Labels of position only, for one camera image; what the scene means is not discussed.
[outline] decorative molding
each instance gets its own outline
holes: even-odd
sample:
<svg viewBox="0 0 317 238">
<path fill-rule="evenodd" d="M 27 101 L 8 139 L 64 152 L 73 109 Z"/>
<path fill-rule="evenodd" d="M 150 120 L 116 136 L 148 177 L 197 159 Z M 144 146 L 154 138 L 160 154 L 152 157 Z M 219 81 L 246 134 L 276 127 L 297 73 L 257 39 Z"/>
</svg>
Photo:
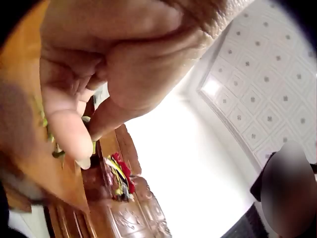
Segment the decorative molding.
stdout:
<svg viewBox="0 0 317 238">
<path fill-rule="evenodd" d="M 199 85 L 203 85 L 207 77 L 204 77 Z M 197 93 L 202 97 L 202 99 L 208 104 L 208 106 L 216 113 L 218 118 L 224 123 L 236 141 L 239 143 L 247 157 L 249 158 L 251 164 L 256 171 L 261 171 L 261 164 L 258 162 L 257 158 L 254 156 L 246 142 L 242 139 L 240 133 L 233 127 L 231 122 L 226 118 L 226 116 L 218 109 L 218 107 L 209 99 L 205 92 L 201 89 L 196 90 Z"/>
</svg>

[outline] ceiling tile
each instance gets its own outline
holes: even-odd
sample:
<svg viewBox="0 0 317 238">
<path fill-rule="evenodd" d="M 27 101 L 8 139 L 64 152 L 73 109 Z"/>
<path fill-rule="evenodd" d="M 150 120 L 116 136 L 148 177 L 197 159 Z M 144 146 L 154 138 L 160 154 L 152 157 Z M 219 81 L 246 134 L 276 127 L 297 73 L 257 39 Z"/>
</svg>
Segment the ceiling tile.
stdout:
<svg viewBox="0 0 317 238">
<path fill-rule="evenodd" d="M 264 129 L 255 121 L 242 133 L 242 137 L 247 142 L 251 150 L 257 148 L 267 137 Z"/>
<path fill-rule="evenodd" d="M 238 103 L 231 111 L 229 120 L 242 133 L 252 122 L 252 115 L 242 103 Z"/>
<path fill-rule="evenodd" d="M 275 152 L 274 144 L 269 137 L 258 148 L 256 148 L 255 156 L 258 159 L 261 167 L 263 168 L 268 161 L 270 155 Z"/>
<path fill-rule="evenodd" d="M 275 129 L 272 133 L 272 140 L 275 143 L 277 150 L 280 150 L 288 141 L 301 143 L 300 137 L 294 133 L 292 127 L 288 123 L 284 123 L 281 127 Z"/>
<path fill-rule="evenodd" d="M 291 57 L 280 46 L 272 44 L 268 48 L 265 59 L 266 62 L 271 65 L 279 74 L 283 75 Z"/>
<path fill-rule="evenodd" d="M 241 101 L 245 105 L 245 107 L 253 115 L 255 115 L 258 112 L 258 109 L 263 104 L 264 97 L 258 90 L 255 89 L 253 85 L 250 85 L 244 93 Z"/>
<path fill-rule="evenodd" d="M 312 130 L 316 126 L 316 115 L 312 115 L 306 105 L 301 103 L 294 115 L 291 116 L 291 124 L 297 134 L 304 137 L 309 130 Z"/>
<path fill-rule="evenodd" d="M 219 56 L 235 65 L 240 49 L 241 47 L 237 43 L 226 39 L 220 49 Z"/>
<path fill-rule="evenodd" d="M 280 81 L 281 76 L 271 66 L 266 65 L 260 67 L 254 78 L 255 85 L 265 96 L 271 96 Z"/>
<path fill-rule="evenodd" d="M 248 77 L 253 77 L 259 66 L 259 60 L 248 50 L 242 49 L 236 67 Z"/>
<path fill-rule="evenodd" d="M 215 104 L 227 116 L 232 107 L 237 104 L 237 99 L 229 90 L 222 88 L 215 100 Z"/>
<path fill-rule="evenodd" d="M 273 104 L 269 103 L 261 110 L 257 120 L 266 132 L 270 134 L 277 126 L 279 126 L 282 121 L 282 116 L 274 108 Z"/>
<path fill-rule="evenodd" d="M 225 84 L 228 81 L 232 71 L 233 66 L 219 56 L 213 64 L 210 73 L 216 78 L 216 80 L 222 84 Z"/>
<path fill-rule="evenodd" d="M 284 82 L 280 82 L 274 89 L 272 102 L 278 106 L 279 112 L 291 115 L 300 103 L 298 95 Z"/>
<path fill-rule="evenodd" d="M 313 77 L 316 76 L 297 58 L 290 62 L 286 80 L 300 93 L 303 93 L 305 89 L 313 83 Z"/>
<path fill-rule="evenodd" d="M 238 98 L 241 98 L 242 92 L 249 85 L 250 79 L 247 78 L 238 69 L 235 69 L 226 83 L 226 87 Z"/>
</svg>

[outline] person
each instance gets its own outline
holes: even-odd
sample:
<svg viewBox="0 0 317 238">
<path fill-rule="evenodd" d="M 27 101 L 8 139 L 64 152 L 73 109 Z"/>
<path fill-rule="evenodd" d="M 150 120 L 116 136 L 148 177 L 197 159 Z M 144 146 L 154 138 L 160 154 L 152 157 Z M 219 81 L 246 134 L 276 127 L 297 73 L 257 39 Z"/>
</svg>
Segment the person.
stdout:
<svg viewBox="0 0 317 238">
<path fill-rule="evenodd" d="M 92 141 L 154 109 L 251 1 L 229 2 L 236 8 L 192 2 L 187 13 L 164 1 L 52 0 L 41 27 L 40 81 L 60 147 L 89 168 Z M 87 130 L 86 102 L 105 82 L 110 97 Z"/>
</svg>

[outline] patterned ceiling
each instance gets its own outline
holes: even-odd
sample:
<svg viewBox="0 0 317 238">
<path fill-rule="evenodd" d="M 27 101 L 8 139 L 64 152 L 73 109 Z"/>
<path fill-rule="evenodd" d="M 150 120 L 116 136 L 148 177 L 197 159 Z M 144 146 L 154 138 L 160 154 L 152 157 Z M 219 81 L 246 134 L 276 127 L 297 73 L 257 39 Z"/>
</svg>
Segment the patterned ceiling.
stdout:
<svg viewBox="0 0 317 238">
<path fill-rule="evenodd" d="M 277 5 L 256 0 L 232 22 L 200 85 L 260 166 L 289 140 L 316 163 L 316 50 Z"/>
</svg>

